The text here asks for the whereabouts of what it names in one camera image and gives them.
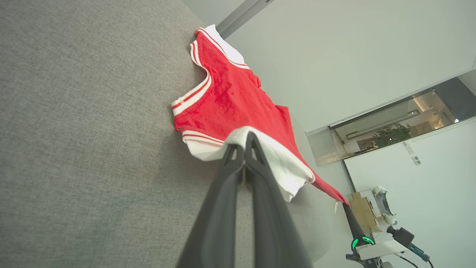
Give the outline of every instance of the green leaves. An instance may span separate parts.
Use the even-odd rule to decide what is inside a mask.
[[[395,124],[395,128],[388,126],[377,133],[378,135],[374,135],[374,143],[379,148],[402,142],[413,136],[410,125],[404,127],[400,123]]]

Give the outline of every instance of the gray fabric cushion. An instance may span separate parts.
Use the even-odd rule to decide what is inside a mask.
[[[202,22],[173,0],[9,0],[0,20],[0,266],[173,267],[218,166],[170,107],[205,77],[188,46]],[[307,186],[290,205],[313,252],[322,198]]]

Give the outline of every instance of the white wall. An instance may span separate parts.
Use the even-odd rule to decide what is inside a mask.
[[[205,23],[218,25],[245,0],[183,0],[184,3]]]
[[[415,165],[403,143],[345,160],[357,191],[382,185],[397,213],[397,228],[415,235],[413,243],[431,257],[435,267],[466,267],[474,263],[476,226],[476,118],[411,139]],[[377,242],[391,236],[380,233]],[[405,257],[427,267],[413,253]],[[401,263],[395,256],[386,261]]]
[[[462,74],[458,78],[476,95],[476,70]]]
[[[458,75],[474,0],[276,0],[227,41],[310,132]]]

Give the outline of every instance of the white trim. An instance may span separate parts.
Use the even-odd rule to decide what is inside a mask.
[[[202,132],[193,131],[193,130],[185,130],[184,132],[182,132],[182,136],[184,136],[184,135],[197,135],[197,136],[202,136],[202,137],[208,138],[208,139],[210,139],[212,141],[215,141],[215,142],[219,142],[219,143],[224,143],[225,142],[224,140],[220,140],[220,139],[217,139],[215,137],[203,134]]]
[[[316,180],[312,170],[289,149],[268,136],[266,133],[250,126],[243,126],[234,130],[228,135],[223,144],[218,144],[218,142],[213,143],[212,140],[196,136],[188,136],[187,139],[184,139],[184,142],[187,144],[188,150],[194,157],[202,161],[212,161],[223,157],[228,144],[238,144],[245,148],[248,132],[250,131],[254,132],[258,137],[263,152],[265,153],[271,167],[271,172],[281,188],[280,190],[283,198],[287,202],[291,201],[291,199],[296,196],[298,190],[302,186],[306,183],[313,183]],[[210,137],[196,131],[184,131],[184,133],[185,132],[188,134]]]
[[[220,50],[223,55],[228,59],[228,61],[242,69],[250,69],[245,64],[245,59],[243,56],[230,44],[228,44],[223,38],[221,38],[220,34],[215,29],[215,25],[210,25],[208,27],[199,28],[198,31],[202,32],[203,35],[216,47]]]
[[[182,97],[178,98],[176,101],[172,102],[172,111],[174,113],[174,116],[177,116],[190,106],[192,106],[194,103],[196,103],[202,96],[205,94],[205,92],[208,90],[208,88],[211,85],[212,77],[210,76],[210,73],[208,72],[207,69],[205,69],[201,63],[200,63],[200,58],[198,57],[198,42],[197,40],[193,41],[190,44],[190,56],[192,58],[192,61],[200,66],[203,70],[207,72],[207,76],[205,77],[205,80],[203,80],[200,84],[198,84],[196,87],[194,87],[192,90],[187,92],[185,95]],[[194,94],[196,91],[198,91],[194,96],[189,98],[188,100],[184,101],[187,99],[189,96]],[[173,108],[175,105],[181,103],[180,106]]]

